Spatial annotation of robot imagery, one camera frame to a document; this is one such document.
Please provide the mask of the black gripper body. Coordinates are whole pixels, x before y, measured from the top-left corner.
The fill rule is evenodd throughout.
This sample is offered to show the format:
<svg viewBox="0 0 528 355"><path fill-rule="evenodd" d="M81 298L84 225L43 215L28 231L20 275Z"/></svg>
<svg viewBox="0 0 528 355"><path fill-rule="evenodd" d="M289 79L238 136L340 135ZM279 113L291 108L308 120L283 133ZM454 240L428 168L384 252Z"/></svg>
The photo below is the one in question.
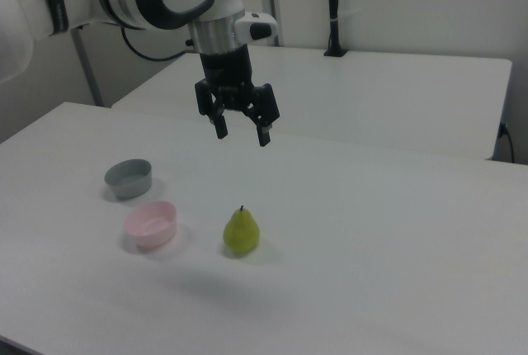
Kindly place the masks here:
<svg viewBox="0 0 528 355"><path fill-rule="evenodd" d="M228 110L242 111L252 83L252 64L247 45L224 54L200 54L205 80L214 96Z"/></svg>

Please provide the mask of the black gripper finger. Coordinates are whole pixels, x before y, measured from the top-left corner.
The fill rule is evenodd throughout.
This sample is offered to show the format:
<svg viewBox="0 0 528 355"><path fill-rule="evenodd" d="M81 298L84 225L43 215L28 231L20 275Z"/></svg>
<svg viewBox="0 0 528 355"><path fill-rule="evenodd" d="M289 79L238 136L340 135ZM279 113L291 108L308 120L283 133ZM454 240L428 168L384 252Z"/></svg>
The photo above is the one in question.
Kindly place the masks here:
<svg viewBox="0 0 528 355"><path fill-rule="evenodd" d="M255 124L259 145L268 145L271 142L270 130L280 117L275 94L269 83L248 89L247 100L243 103L243 114Z"/></svg>
<svg viewBox="0 0 528 355"><path fill-rule="evenodd" d="M211 86L205 79L195 84L195 90L199 113L209 118L219 139L225 138L228 135L228 128L224 117L224 104L214 96Z"/></svg>

